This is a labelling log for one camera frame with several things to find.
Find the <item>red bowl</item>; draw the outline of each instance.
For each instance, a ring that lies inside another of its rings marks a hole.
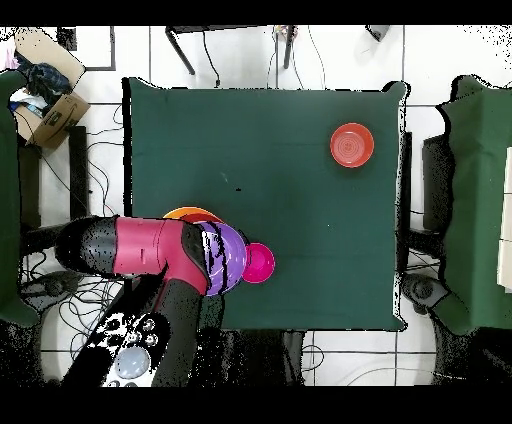
[[[331,137],[331,154],[336,162],[347,168],[366,163],[373,153],[372,133],[361,124],[342,125]]]

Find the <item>purple bowl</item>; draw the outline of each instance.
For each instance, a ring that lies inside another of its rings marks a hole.
[[[242,278],[247,261],[245,242],[229,225],[213,222],[198,224],[203,227],[204,256],[211,280],[206,296],[224,294]]]

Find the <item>green tablecloth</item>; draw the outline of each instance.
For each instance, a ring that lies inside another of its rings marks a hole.
[[[444,279],[452,294],[435,312],[456,334],[512,329],[512,294],[497,284],[512,91],[464,77],[453,100],[441,107],[455,158],[452,220],[444,238]]]
[[[264,284],[225,295],[223,328],[399,330],[393,315],[399,101],[386,92],[162,90],[130,79],[133,215],[198,206],[274,252]],[[332,133],[365,125],[359,169]]]
[[[26,85],[17,71],[0,73],[0,319],[23,326],[39,321],[36,311],[18,297],[20,266],[20,181],[16,121],[9,98]]]

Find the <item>chair leg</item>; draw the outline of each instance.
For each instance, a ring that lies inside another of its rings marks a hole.
[[[188,61],[187,56],[185,56],[185,53],[183,53],[183,50],[181,50],[181,47],[179,46],[178,41],[176,40],[176,37],[174,37],[174,34],[172,33],[171,27],[165,27],[165,35],[167,36],[168,40],[174,47],[174,50],[176,50],[176,53],[178,53],[178,56],[182,60],[183,64],[187,67],[187,70],[190,73],[190,75],[195,75],[196,71],[194,71],[194,68]]]

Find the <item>orange bowl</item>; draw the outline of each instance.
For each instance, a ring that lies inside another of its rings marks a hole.
[[[174,209],[171,212],[164,215],[164,218],[182,219],[183,221],[187,222],[198,222],[199,220],[222,223],[222,220],[220,218],[216,217],[211,212],[208,212],[206,209],[196,208],[193,206],[185,206],[182,208]]]
[[[342,125],[331,137],[331,154],[336,162],[347,168],[366,163],[373,153],[372,133],[361,124]]]

